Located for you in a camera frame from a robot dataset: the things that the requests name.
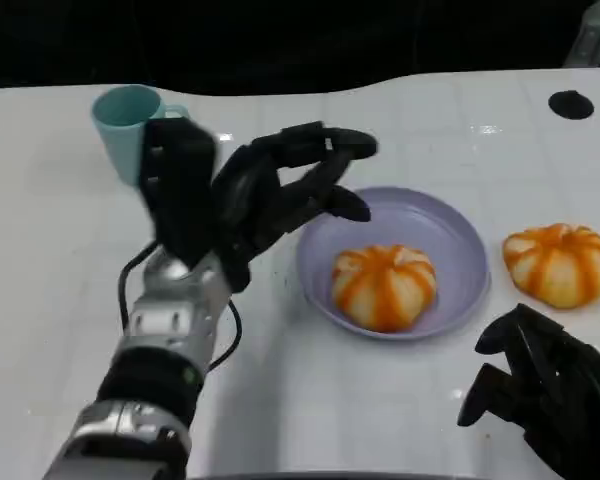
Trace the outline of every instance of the teal mug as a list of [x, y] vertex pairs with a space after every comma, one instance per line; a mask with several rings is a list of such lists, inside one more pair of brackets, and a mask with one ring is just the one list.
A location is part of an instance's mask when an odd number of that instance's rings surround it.
[[145, 122], [164, 118], [167, 112], [190, 118], [185, 107], [165, 105], [158, 92], [144, 85], [113, 88], [93, 103], [93, 123], [118, 176], [127, 185], [138, 185]]

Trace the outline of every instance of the mug handle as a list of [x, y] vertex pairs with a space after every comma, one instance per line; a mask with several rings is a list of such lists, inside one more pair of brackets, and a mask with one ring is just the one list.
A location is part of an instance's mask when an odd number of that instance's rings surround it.
[[176, 112], [181, 117], [188, 118], [189, 120], [191, 120], [191, 116], [189, 115], [189, 111], [185, 107], [183, 107], [182, 105], [167, 105], [166, 106], [166, 111], [167, 112]]

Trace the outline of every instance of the black cable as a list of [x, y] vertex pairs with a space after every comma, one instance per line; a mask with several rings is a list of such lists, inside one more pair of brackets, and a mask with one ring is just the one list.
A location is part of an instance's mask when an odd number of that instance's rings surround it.
[[225, 352], [216, 358], [211, 365], [209, 365], [209, 371], [212, 372], [217, 367], [222, 365], [222, 363], [231, 356], [233, 352], [236, 351], [238, 345], [240, 345], [240, 340], [242, 339], [242, 318], [240, 318], [240, 314], [238, 313], [238, 309], [233, 304], [232, 300], [229, 300], [229, 308], [231, 309], [231, 313], [233, 313], [233, 319], [236, 322], [236, 335], [233, 337], [233, 342], [229, 345], [229, 348], [225, 350]]
[[[129, 273], [131, 273], [131, 270], [149, 258], [149, 256], [155, 252], [156, 248], [158, 248], [158, 242], [155, 240], [150, 242], [120, 271], [120, 276], [118, 277], [118, 304], [120, 306], [120, 319], [122, 320], [123, 331], [126, 330], [127, 325], [129, 325], [129, 310], [127, 307], [127, 279], [129, 278]], [[229, 348], [227, 348], [222, 355], [211, 362], [209, 365], [209, 372], [212, 372], [222, 365], [222, 363], [224, 363], [233, 354], [233, 352], [236, 351], [238, 345], [240, 345], [240, 340], [242, 339], [242, 318], [240, 317], [240, 313], [238, 312], [238, 309], [232, 300], [229, 300], [229, 308], [231, 309], [231, 313], [233, 313], [233, 319], [236, 323], [236, 334], [235, 337], [233, 337], [233, 342], [231, 342]]]
[[120, 306], [120, 320], [122, 321], [122, 331], [124, 332], [129, 325], [129, 310], [127, 308], [127, 278], [131, 270], [136, 268], [142, 262], [144, 262], [149, 255], [155, 252], [158, 248], [158, 242], [153, 240], [146, 247], [144, 247], [140, 253], [133, 257], [129, 263], [127, 263], [118, 276], [118, 305]]

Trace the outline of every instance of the purple plate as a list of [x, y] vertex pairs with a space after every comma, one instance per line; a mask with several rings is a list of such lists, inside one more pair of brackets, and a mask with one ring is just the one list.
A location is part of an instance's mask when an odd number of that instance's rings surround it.
[[[371, 208], [370, 222], [321, 215], [302, 233], [296, 260], [309, 301], [338, 325], [388, 340], [424, 338], [471, 320], [489, 289], [490, 277], [484, 245], [467, 219], [437, 198], [406, 188], [368, 188], [357, 193]], [[409, 330], [378, 333], [360, 328], [331, 301], [335, 257], [343, 250], [373, 244], [419, 248], [436, 269], [436, 299]]]

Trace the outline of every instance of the robotic hand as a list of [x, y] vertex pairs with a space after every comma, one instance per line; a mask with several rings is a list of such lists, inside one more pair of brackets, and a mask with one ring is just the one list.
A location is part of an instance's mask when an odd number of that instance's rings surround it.
[[[147, 122], [139, 186], [162, 248], [95, 402], [45, 479], [184, 479], [217, 321], [249, 284], [249, 261], [323, 212], [368, 221], [364, 201], [336, 183], [376, 150], [369, 135], [310, 123], [240, 147], [212, 182], [211, 135], [184, 118]], [[281, 185], [278, 169], [314, 163]]]
[[489, 411], [521, 426], [529, 446], [566, 480], [600, 479], [600, 352], [525, 305], [489, 325], [476, 351], [504, 352], [511, 374], [485, 364], [458, 425]]

